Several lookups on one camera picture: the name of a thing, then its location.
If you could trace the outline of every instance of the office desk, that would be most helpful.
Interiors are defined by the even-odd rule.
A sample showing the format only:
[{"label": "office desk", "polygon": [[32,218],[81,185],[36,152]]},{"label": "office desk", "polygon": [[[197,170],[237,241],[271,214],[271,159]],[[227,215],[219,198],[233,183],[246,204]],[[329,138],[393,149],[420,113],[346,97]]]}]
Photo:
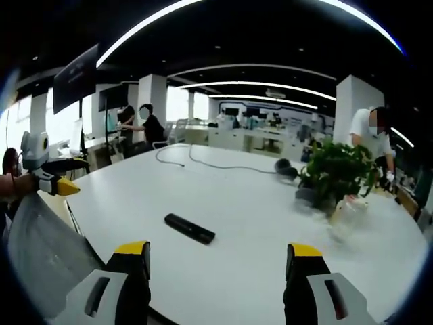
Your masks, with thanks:
[{"label": "office desk", "polygon": [[[293,207],[295,187],[275,175],[216,169],[193,162],[178,144],[121,161],[76,181],[68,202],[87,240],[104,261],[121,244],[151,242],[150,306],[180,325],[283,325],[289,242],[317,247],[332,272],[367,298],[377,320],[404,299],[428,245],[417,224],[392,199],[371,194],[368,214],[346,244],[328,225]],[[274,158],[193,146],[191,155],[218,166],[272,171]],[[216,233],[205,246],[164,223],[175,213]]]}]

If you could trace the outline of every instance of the office chair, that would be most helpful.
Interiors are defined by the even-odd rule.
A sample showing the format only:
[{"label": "office chair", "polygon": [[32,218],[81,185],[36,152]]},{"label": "office chair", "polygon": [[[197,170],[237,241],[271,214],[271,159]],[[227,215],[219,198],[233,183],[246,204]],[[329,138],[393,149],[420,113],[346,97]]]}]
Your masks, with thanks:
[{"label": "office chair", "polygon": [[166,144],[169,145],[170,141],[171,141],[171,131],[173,129],[173,122],[167,122],[165,124],[165,129],[164,129],[164,136],[166,138],[166,140],[164,141],[155,141],[154,143],[152,143],[152,147],[154,147],[154,149],[156,149],[157,147],[160,148],[162,144]]},{"label": "office chair", "polygon": [[177,120],[173,132],[170,132],[170,131],[167,132],[170,123],[171,123],[171,126],[170,126],[170,131],[171,131],[171,129],[173,128],[173,123],[168,122],[166,124],[166,129],[164,132],[164,134],[167,137],[167,140],[154,142],[152,144],[154,149],[160,148],[162,144],[169,145],[169,144],[178,144],[181,142],[185,142],[185,135],[186,135],[188,120],[187,119]]}]

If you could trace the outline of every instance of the clear plastic bottle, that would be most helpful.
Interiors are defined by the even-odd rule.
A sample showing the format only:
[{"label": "clear plastic bottle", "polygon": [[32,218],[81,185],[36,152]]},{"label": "clear plastic bottle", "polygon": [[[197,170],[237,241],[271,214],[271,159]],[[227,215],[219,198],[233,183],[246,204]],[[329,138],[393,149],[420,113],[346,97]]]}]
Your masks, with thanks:
[{"label": "clear plastic bottle", "polygon": [[329,221],[331,235],[339,240],[346,240],[355,230],[358,220],[367,212],[368,204],[357,196],[346,195],[336,207]]}]

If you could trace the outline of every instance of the computer monitor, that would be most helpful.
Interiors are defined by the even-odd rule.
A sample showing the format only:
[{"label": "computer monitor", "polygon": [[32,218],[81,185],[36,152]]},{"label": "computer monitor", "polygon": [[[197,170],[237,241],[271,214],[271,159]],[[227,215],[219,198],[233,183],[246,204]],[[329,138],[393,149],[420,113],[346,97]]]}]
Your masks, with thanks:
[{"label": "computer monitor", "polygon": [[260,116],[260,108],[250,108],[250,107],[247,107],[246,108],[246,112],[250,116]]},{"label": "computer monitor", "polygon": [[227,116],[237,116],[239,115],[239,108],[226,108],[225,114]]},{"label": "computer monitor", "polygon": [[95,93],[98,45],[88,49],[54,77],[53,112]]},{"label": "computer monitor", "polygon": [[99,112],[106,109],[121,108],[128,105],[128,85],[120,85],[99,93]]}]

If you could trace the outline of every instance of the cable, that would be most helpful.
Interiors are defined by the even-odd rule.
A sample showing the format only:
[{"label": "cable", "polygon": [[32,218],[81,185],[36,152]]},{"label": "cable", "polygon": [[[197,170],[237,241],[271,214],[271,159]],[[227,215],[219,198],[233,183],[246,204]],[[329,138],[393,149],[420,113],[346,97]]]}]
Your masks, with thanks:
[{"label": "cable", "polygon": [[161,159],[158,158],[158,155],[159,155],[162,151],[167,150],[167,149],[169,149],[169,148],[172,148],[172,147],[167,146],[167,147],[163,147],[163,148],[159,149],[158,152],[157,152],[156,155],[155,155],[156,160],[159,161],[160,163],[163,163],[163,164],[170,164],[170,165],[177,165],[177,166],[180,166],[180,167],[185,167],[184,164],[181,164],[181,163],[179,163],[179,162],[166,161],[166,160],[161,160]]},{"label": "cable", "polygon": [[247,170],[250,170],[250,171],[257,171],[257,172],[263,173],[263,174],[275,174],[274,171],[261,171],[260,169],[256,169],[256,168],[253,168],[253,167],[247,167],[247,166],[216,166],[216,165],[212,165],[212,164],[209,164],[207,162],[204,162],[204,161],[200,161],[200,160],[194,159],[194,158],[192,158],[192,154],[191,154],[192,153],[192,146],[193,145],[191,145],[189,147],[188,156],[189,156],[189,159],[191,159],[195,163],[200,163],[200,164],[203,164],[203,165],[206,165],[206,166],[209,166],[209,167],[213,167],[213,168],[218,168],[218,169],[247,169]]},{"label": "cable", "polygon": [[[256,172],[262,173],[262,174],[276,174],[276,172],[274,172],[274,171],[261,171],[260,169],[256,169],[256,168],[253,168],[253,167],[247,167],[247,166],[216,166],[216,165],[212,165],[212,164],[209,164],[207,162],[200,161],[198,159],[193,158],[193,156],[192,156],[192,147],[193,147],[193,144],[191,144],[191,145],[184,145],[182,147],[187,147],[187,146],[189,147],[188,157],[189,157],[189,159],[191,159],[195,163],[200,163],[200,164],[206,165],[208,167],[218,168],[218,169],[247,169],[247,170],[256,171]],[[167,147],[163,147],[163,148],[159,149],[158,152],[155,155],[156,160],[159,161],[160,163],[164,163],[164,164],[171,164],[171,165],[177,165],[177,166],[180,166],[180,167],[185,167],[184,164],[181,164],[179,162],[167,161],[167,160],[161,160],[161,159],[159,159],[158,155],[162,151],[170,149],[170,148],[178,148],[178,147],[167,146]]]}]

